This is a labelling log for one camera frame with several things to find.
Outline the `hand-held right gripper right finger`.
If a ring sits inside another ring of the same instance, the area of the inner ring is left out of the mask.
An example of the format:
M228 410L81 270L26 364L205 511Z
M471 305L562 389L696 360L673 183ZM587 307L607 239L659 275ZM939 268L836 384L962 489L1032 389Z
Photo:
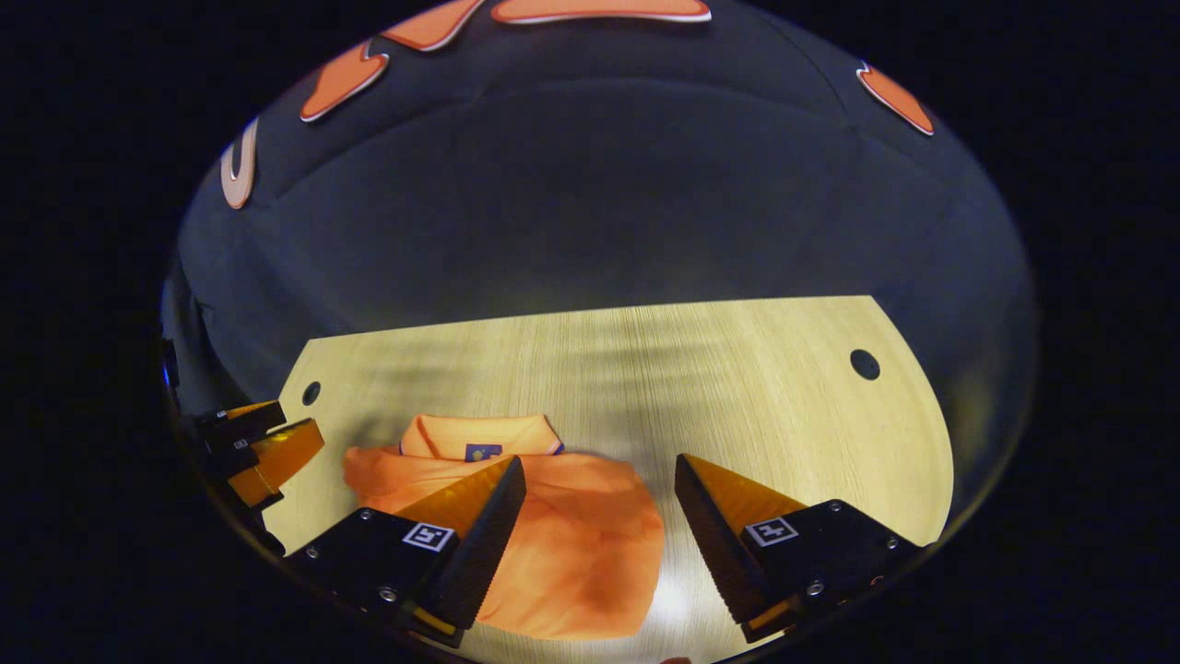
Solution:
M923 553L845 500L802 504L700 456L678 454L674 489L749 643L830 622Z

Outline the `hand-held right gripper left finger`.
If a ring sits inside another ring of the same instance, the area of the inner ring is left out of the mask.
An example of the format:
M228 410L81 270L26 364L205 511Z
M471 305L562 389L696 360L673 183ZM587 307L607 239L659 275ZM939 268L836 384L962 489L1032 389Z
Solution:
M526 495L518 456L394 513L354 509L286 568L371 626L459 647L476 623Z

